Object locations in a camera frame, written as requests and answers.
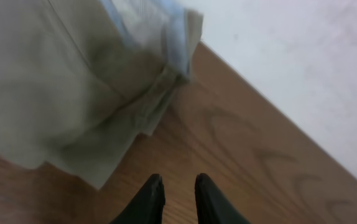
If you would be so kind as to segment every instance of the wood grain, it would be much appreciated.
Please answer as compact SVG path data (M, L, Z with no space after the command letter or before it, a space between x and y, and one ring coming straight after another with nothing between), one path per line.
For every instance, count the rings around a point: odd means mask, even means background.
M97 192L45 164L0 159L0 223L108 223L152 173L163 176L164 223L196 223L206 172L252 223L357 224L357 180L204 45L154 135L139 137Z

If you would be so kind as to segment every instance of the floorboard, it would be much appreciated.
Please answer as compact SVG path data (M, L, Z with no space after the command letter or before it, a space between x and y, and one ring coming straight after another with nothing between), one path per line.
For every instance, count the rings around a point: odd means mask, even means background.
M97 192L49 164L0 159L0 223L108 223L152 173L163 223L196 223L205 172L252 223L357 224L357 180L204 45L152 137L139 136Z

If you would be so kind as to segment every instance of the white wall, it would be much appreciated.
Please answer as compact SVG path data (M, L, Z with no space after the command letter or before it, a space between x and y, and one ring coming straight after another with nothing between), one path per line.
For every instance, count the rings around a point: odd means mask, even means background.
M357 177L357 0L179 0L203 41Z

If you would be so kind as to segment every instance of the wooden floor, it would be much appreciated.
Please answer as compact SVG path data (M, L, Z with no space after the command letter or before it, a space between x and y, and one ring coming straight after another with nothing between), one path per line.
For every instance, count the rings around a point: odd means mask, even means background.
M51 165L0 159L0 223L108 223L152 173L163 176L164 223L196 223L193 187L206 172L253 224L357 224L357 180L203 45L194 69L99 192Z

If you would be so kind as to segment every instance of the blue fabric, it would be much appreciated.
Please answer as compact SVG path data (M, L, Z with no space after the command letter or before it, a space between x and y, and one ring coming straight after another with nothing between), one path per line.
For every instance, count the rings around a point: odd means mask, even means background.
M133 38L127 32L121 16L110 0L99 0L109 17L114 22L121 34L124 43L128 47L134 47ZM187 52L187 36L185 28L185 9L173 0L148 0L160 7L166 14L170 15L170 23L166 30L167 40L167 63L178 69L182 74L189 75L189 57Z

